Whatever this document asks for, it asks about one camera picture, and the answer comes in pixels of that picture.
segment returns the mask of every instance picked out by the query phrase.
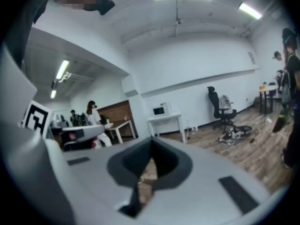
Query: fluorescent ceiling light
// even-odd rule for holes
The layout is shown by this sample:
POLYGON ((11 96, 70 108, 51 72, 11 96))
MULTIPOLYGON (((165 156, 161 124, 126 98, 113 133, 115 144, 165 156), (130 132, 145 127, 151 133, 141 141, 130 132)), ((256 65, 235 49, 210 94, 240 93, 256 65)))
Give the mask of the fluorescent ceiling light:
POLYGON ((56 75, 56 79, 61 79, 62 76, 65 73, 65 70, 67 68, 67 66, 69 65, 69 61, 68 60, 64 60, 60 66, 60 69, 58 70, 58 73, 56 75))
POLYGON ((239 7, 240 10, 243 10, 244 12, 250 14, 251 16, 255 17, 256 19, 260 19, 263 15, 261 15, 259 12, 251 8, 245 3, 242 3, 239 7))
POLYGON ((56 90, 52 90, 51 99, 55 98, 55 96, 56 96, 56 90))

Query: black pants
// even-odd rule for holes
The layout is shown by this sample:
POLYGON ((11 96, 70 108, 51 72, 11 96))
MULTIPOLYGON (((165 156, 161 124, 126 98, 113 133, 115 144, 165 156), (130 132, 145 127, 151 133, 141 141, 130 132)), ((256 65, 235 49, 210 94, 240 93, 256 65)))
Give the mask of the black pants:
POLYGON ((294 110, 294 126, 284 154, 285 164, 293 167, 300 163, 300 109, 294 110))

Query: microwave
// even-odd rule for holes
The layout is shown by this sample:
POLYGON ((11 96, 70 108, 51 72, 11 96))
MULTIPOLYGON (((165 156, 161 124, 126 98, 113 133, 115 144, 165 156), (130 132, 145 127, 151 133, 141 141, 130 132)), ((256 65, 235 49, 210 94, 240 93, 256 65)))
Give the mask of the microwave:
POLYGON ((170 114, 170 105, 168 103, 162 103, 158 107, 154 107, 153 114, 154 116, 163 116, 163 115, 169 115, 170 114))

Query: ceiling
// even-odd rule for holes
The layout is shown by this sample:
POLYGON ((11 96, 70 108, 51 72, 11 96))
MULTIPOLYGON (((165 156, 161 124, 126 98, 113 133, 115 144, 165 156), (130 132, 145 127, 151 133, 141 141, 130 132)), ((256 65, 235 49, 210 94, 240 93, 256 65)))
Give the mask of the ceiling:
MULTIPOLYGON (((105 69, 89 61, 82 60, 69 53, 58 53, 48 47, 29 42, 26 46, 23 71, 37 88, 37 97, 40 100, 50 100, 51 84, 64 59, 70 61, 66 71, 96 78, 105 69)), ((66 99, 72 92, 84 86, 84 83, 68 81, 59 83, 56 100, 66 99)))
POLYGON ((261 22, 238 9, 241 2, 264 16, 278 6, 275 0, 113 0, 101 20, 132 50, 158 39, 200 32, 222 32, 247 37, 261 22), (182 24, 176 26, 176 8, 182 24))

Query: desk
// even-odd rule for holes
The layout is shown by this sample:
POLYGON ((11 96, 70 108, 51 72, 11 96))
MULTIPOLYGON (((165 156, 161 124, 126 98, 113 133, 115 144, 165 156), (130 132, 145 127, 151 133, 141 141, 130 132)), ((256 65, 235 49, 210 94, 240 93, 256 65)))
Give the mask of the desk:
POLYGON ((183 143, 186 143, 186 137, 185 137, 184 128, 183 128, 183 124, 182 124, 182 117, 181 117, 181 113, 178 110, 172 111, 169 115, 150 117, 148 119, 148 125, 149 125, 151 136, 155 137, 153 124, 155 124, 156 122, 159 122, 159 121, 169 120, 169 119, 174 119, 174 118, 177 119, 179 130, 180 130, 180 133, 182 134, 182 141, 183 141, 183 143))
POLYGON ((267 114, 270 114, 273 112, 273 98, 272 97, 270 97, 270 110, 267 110, 267 92, 274 91, 277 89, 278 89, 278 86, 273 85, 273 86, 265 86, 265 88, 257 90, 259 92, 259 98, 260 98, 260 102, 261 102, 261 108, 260 108, 261 113, 264 113, 265 115, 267 115, 267 114), (263 93, 264 93, 264 100, 265 100, 264 112, 263 112, 263 93))
POLYGON ((127 125, 127 124, 130 125, 130 130, 131 130, 132 136, 133 136, 133 138, 135 138, 135 132, 134 132, 134 130, 133 130, 133 126, 132 126, 131 120, 128 120, 128 121, 121 120, 121 121, 113 122, 113 125, 112 125, 110 128, 108 128, 107 130, 110 131, 111 136, 112 136, 113 139, 114 139, 113 131, 116 131, 116 134, 117 134, 119 143, 122 144, 122 143, 123 143, 123 140, 122 140, 122 138, 121 138, 121 134, 120 134, 119 129, 120 129, 121 127, 127 125))

